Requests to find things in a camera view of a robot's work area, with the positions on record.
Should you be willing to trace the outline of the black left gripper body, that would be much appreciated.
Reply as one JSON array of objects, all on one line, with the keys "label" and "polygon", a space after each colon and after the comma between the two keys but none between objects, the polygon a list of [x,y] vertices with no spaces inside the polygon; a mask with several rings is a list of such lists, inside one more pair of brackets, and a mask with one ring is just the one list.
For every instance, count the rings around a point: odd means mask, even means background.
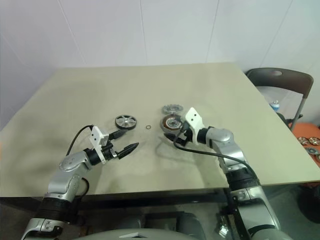
[{"label": "black left gripper body", "polygon": [[106,161],[112,160],[112,159],[119,159],[119,152],[116,152],[113,147],[114,145],[112,144],[112,134],[108,136],[108,140],[106,144],[102,147],[101,152],[105,158]]}]

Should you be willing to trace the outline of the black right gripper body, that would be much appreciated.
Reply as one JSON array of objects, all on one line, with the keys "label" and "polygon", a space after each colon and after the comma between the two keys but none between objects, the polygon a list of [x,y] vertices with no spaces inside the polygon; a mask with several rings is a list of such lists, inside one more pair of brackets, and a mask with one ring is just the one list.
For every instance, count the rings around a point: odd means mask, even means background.
[{"label": "black right gripper body", "polygon": [[187,143],[193,141],[193,132],[191,126],[187,123],[187,130],[185,132],[179,132],[176,135],[174,144],[185,147]]}]

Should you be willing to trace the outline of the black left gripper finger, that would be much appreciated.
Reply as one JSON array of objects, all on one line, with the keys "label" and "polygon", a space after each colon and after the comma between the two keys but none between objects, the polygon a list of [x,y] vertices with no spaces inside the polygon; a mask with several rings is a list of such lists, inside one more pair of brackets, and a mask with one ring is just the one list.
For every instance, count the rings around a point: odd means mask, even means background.
[{"label": "black left gripper finger", "polygon": [[130,153],[132,153],[137,147],[138,147],[139,143],[135,142],[132,144],[129,144],[128,146],[126,146],[123,150],[121,150],[118,153],[118,158],[122,159],[124,157],[126,157],[127,155],[129,155]]},{"label": "black left gripper finger", "polygon": [[127,129],[119,129],[117,131],[114,131],[111,133],[111,139],[112,140],[116,140],[119,139],[120,137],[122,137],[124,134],[127,133]]}]

